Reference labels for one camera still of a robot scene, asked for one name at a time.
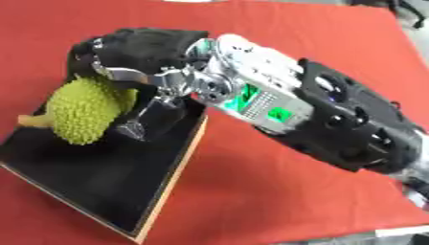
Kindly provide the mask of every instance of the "red surface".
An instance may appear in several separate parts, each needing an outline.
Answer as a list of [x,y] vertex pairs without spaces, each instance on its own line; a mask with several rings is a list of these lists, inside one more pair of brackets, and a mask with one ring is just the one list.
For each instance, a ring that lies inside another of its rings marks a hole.
[[[167,4],[141,0],[0,2],[0,135],[60,84],[71,44],[119,27],[238,33],[361,80],[425,127],[429,73],[386,11],[274,3]],[[193,155],[147,244],[260,244],[429,222],[393,182],[294,153],[210,111]],[[0,243],[128,244],[0,171]]]

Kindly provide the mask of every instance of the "black platform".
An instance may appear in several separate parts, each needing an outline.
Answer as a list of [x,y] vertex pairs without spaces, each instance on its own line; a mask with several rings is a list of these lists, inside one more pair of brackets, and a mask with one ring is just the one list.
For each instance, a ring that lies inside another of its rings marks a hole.
[[0,147],[7,169],[72,207],[137,237],[205,119],[188,114],[170,133],[142,143],[108,131],[93,145],[68,145],[49,129],[17,128]]

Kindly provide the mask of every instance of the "wooden edge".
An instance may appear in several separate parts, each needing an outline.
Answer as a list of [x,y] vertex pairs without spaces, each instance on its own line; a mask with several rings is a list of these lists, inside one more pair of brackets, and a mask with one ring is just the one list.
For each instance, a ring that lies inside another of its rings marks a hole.
[[155,207],[153,207],[152,212],[147,217],[145,225],[143,226],[143,228],[140,230],[140,232],[137,234],[136,237],[129,237],[133,241],[135,241],[136,243],[142,244],[143,241],[146,239],[147,234],[148,234],[150,228],[152,228],[152,225],[155,222],[156,217],[158,216],[162,207],[164,206],[167,199],[169,198],[169,194],[171,193],[171,191],[172,191],[173,187],[175,186],[177,180],[179,179],[180,175],[182,174],[183,169],[185,169],[185,166],[187,165],[189,159],[191,158],[193,152],[195,151],[196,146],[198,145],[199,141],[201,140],[202,136],[204,135],[204,132],[206,130],[206,124],[207,124],[207,116],[205,117],[204,121],[201,123],[201,125],[198,129],[198,132],[193,137],[193,140],[190,143],[190,146],[188,147],[188,150],[185,153],[184,157],[182,158],[182,161],[177,166],[176,171],[173,173],[173,175],[169,179],[169,183],[167,184],[166,188],[164,189],[163,193],[161,194],[160,198],[158,199],[158,202],[155,204]]
[[163,193],[161,194],[160,198],[156,202],[155,206],[153,207],[152,211],[150,212],[150,215],[147,217],[147,220],[145,222],[145,225],[140,230],[140,232],[134,237],[130,236],[129,234],[126,234],[118,229],[115,229],[115,227],[112,227],[106,222],[102,221],[101,218],[97,217],[94,214],[91,214],[90,212],[87,212],[83,210],[82,208],[76,206],[73,204],[73,202],[68,201],[66,198],[60,197],[59,194],[53,193],[50,191],[45,190],[43,187],[41,187],[37,182],[30,180],[26,178],[24,175],[20,174],[17,170],[13,169],[12,167],[8,167],[5,163],[0,162],[0,167],[3,167],[5,170],[11,172],[15,176],[19,177],[20,179],[24,180],[25,182],[29,183],[30,185],[40,189],[41,191],[49,194],[50,196],[54,197],[59,202],[75,209],[76,211],[88,216],[89,218],[97,221],[98,223],[102,224],[104,227],[114,231],[115,233],[121,234],[125,236],[128,239],[133,240],[136,243],[141,244],[145,238],[147,237],[147,233],[149,232],[150,228],[152,227],[153,223],[155,222],[156,217],[158,216],[159,212],[161,211],[162,207],[166,203],[169,194],[171,193],[175,183],[179,179],[183,169],[185,168],[186,164],[188,163],[189,159],[191,158],[193,152],[195,151],[196,146],[198,145],[199,141],[201,140],[202,136],[204,135],[206,124],[207,124],[207,116],[205,116],[203,122],[200,124],[198,131],[193,136],[193,139],[190,143],[190,146],[188,147],[188,150],[186,151],[185,155],[182,158],[182,161],[180,161],[179,165],[177,166],[176,171],[171,176],[169,182],[167,183],[167,186],[165,187]]

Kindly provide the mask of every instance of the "robotic hand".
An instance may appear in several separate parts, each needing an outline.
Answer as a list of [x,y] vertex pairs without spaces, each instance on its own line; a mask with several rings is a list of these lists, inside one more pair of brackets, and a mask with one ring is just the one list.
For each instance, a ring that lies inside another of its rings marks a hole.
[[424,130],[397,102],[322,64],[235,34],[211,39],[207,32],[125,29],[75,45],[68,71],[151,91],[117,127],[134,139],[167,132],[186,112],[183,100],[195,94],[315,159],[400,180],[422,208],[429,198]]

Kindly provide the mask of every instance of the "durian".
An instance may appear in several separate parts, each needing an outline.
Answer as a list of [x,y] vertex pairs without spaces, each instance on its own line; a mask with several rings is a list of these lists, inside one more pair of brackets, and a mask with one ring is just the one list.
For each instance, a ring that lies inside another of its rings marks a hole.
[[104,78],[77,78],[53,93],[44,115],[21,115],[18,123],[51,127],[72,145],[88,145],[97,141],[118,116],[129,112],[136,97],[137,90],[116,88]]

